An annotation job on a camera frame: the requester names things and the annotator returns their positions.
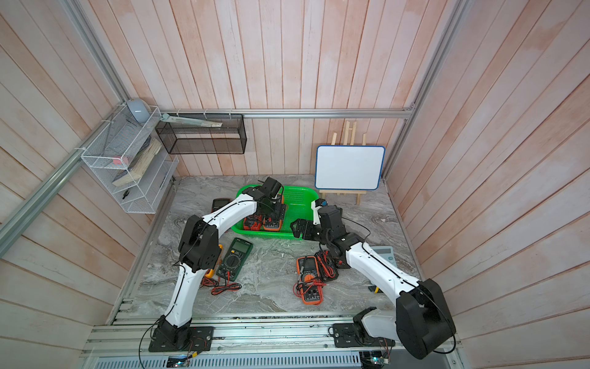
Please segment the orange Victor multimeter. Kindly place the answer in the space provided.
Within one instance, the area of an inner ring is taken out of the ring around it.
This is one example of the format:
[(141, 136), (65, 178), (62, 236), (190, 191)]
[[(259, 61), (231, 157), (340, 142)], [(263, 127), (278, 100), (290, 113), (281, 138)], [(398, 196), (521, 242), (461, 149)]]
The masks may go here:
[(262, 229), (266, 232), (279, 232), (283, 225), (283, 219), (267, 215), (264, 218)]

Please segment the orange multimeter front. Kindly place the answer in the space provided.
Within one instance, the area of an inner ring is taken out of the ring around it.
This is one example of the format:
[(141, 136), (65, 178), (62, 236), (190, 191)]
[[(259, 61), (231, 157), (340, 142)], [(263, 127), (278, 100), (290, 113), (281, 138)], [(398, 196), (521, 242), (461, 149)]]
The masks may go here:
[(298, 280), (293, 286), (293, 293), (302, 300), (305, 305), (319, 305), (323, 302), (321, 279), (317, 260), (314, 256), (305, 256), (297, 260)]

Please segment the red Delixi multimeter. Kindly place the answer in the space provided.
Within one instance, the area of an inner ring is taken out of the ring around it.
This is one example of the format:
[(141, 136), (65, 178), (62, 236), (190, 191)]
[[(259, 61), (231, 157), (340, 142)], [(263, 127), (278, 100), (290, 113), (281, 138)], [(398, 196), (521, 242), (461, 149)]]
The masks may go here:
[(243, 229), (249, 232), (258, 232), (262, 229), (264, 217), (262, 215), (249, 215), (243, 221)]

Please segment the dark red DT9205A multimeter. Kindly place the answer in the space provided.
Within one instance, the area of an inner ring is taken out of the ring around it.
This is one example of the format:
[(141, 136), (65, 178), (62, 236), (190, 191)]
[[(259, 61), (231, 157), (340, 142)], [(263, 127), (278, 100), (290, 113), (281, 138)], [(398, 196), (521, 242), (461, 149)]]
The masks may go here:
[(231, 198), (215, 198), (212, 201), (211, 212), (216, 212), (232, 202)]

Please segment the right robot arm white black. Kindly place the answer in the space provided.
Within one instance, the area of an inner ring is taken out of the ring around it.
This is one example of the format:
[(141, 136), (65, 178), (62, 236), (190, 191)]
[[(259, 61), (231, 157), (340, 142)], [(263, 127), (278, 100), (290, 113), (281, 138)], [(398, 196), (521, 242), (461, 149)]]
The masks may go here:
[(394, 304), (391, 311), (364, 309), (353, 317), (348, 334), (334, 327), (336, 345), (399, 341), (414, 358), (424, 359), (438, 354), (439, 346), (456, 338), (450, 309), (435, 281), (421, 281), (393, 266), (371, 248), (366, 238), (346, 229), (343, 211), (336, 205), (320, 205), (313, 212), (312, 220), (291, 223), (293, 236), (327, 246), (331, 260), (360, 272)]

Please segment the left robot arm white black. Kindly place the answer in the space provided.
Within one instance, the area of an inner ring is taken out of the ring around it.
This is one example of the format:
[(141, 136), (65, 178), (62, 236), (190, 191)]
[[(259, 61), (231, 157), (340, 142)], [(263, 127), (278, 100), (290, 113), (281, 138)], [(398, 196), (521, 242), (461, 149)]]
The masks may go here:
[(219, 237), (258, 211), (271, 213), (281, 189), (282, 184), (269, 177), (215, 212), (187, 220), (178, 247), (178, 280), (169, 306), (156, 323), (151, 352), (181, 351), (189, 346), (195, 298), (204, 275), (215, 267), (221, 255)]

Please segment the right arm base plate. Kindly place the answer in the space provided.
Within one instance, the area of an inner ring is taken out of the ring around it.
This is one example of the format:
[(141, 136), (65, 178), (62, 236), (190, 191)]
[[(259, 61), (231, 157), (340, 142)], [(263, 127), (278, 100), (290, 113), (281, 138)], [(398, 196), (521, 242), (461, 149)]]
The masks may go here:
[(338, 348), (352, 347), (383, 347), (392, 348), (396, 346), (394, 340), (388, 338), (373, 338), (368, 335), (359, 324), (339, 323), (333, 324), (329, 329), (329, 335)]

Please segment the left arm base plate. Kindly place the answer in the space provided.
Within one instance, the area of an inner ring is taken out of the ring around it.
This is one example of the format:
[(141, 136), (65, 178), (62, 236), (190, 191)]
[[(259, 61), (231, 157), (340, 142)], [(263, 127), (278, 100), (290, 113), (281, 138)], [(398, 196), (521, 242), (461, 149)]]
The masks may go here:
[(197, 327), (157, 327), (149, 345), (149, 352), (209, 351), (214, 328)]

